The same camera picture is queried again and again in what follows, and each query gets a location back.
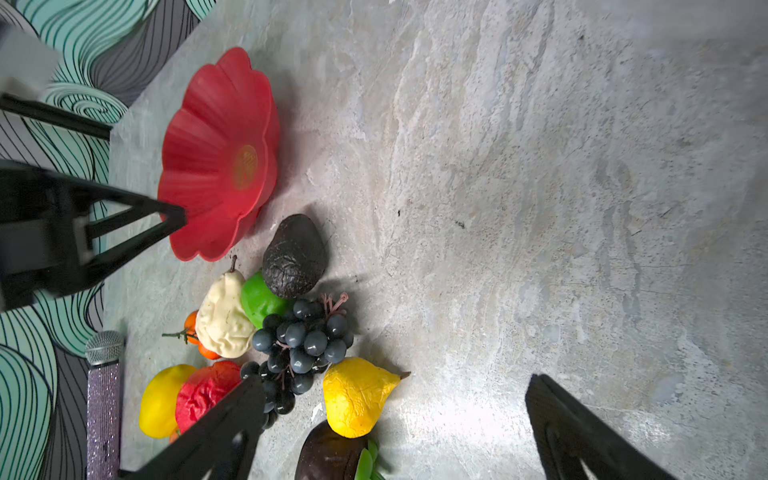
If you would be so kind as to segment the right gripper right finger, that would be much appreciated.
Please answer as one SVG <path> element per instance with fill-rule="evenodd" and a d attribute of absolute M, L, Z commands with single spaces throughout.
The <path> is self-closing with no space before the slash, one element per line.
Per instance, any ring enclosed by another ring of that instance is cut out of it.
<path fill-rule="evenodd" d="M 525 403 L 548 479 L 670 479 L 555 380 L 531 376 Z"/>

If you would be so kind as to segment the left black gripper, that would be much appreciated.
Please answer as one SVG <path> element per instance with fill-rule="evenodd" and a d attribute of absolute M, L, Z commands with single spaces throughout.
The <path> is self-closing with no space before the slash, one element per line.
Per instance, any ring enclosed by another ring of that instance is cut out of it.
<path fill-rule="evenodd" d="M 124 210 L 92 221 L 98 202 Z M 101 253 L 93 241 L 157 214 L 161 222 Z M 36 294 L 90 289 L 186 225 L 182 207 L 11 160 L 1 162 L 1 310 Z"/>

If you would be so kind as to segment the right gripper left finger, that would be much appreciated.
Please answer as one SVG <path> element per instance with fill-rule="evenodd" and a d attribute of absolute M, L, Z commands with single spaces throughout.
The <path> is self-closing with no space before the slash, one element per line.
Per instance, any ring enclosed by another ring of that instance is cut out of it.
<path fill-rule="evenodd" d="M 264 422 L 265 394 L 244 380 L 178 440 L 124 479 L 246 479 Z"/>

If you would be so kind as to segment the red wrinkled fake pepper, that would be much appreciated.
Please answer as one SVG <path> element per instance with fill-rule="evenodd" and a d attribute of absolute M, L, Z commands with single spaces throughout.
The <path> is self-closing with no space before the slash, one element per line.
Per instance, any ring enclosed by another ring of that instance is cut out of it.
<path fill-rule="evenodd" d="M 196 371 L 182 386 L 175 419 L 184 434 L 241 383 L 240 366 L 219 361 Z"/>

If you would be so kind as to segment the red flower-shaped fruit bowl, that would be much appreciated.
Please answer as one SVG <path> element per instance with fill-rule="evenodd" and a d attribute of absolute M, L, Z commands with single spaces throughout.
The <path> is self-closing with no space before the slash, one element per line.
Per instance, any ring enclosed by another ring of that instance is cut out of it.
<path fill-rule="evenodd" d="M 162 145 L 159 200 L 182 207 L 181 261 L 222 259 L 256 223 L 277 182 L 280 121 L 268 77 L 234 47 L 192 77 Z"/>

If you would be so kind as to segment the cream white fake pear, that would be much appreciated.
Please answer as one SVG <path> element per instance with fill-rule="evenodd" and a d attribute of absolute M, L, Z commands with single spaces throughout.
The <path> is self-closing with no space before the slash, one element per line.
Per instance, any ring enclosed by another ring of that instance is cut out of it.
<path fill-rule="evenodd" d="M 236 263 L 234 256 L 230 268 L 213 282 L 196 319 L 196 335 L 202 346 L 225 359 L 245 355 L 257 330 L 242 306 L 245 277 Z"/>

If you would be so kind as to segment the dark brown fake avocado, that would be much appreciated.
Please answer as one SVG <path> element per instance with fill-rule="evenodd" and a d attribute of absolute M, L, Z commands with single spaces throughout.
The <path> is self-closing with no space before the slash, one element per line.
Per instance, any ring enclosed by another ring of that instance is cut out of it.
<path fill-rule="evenodd" d="M 310 292 L 329 264 L 314 222 L 304 214 L 286 217 L 264 251 L 262 276 L 269 290 L 283 299 Z"/>

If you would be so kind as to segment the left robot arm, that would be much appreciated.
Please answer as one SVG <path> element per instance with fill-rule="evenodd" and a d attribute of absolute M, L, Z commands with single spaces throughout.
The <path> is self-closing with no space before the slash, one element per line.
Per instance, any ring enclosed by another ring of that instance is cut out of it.
<path fill-rule="evenodd" d="M 97 139 L 109 125 L 40 102 L 60 55 L 1 24 L 1 110 Z M 186 224 L 182 207 L 54 170 L 1 163 L 1 309 L 104 281 Z"/>

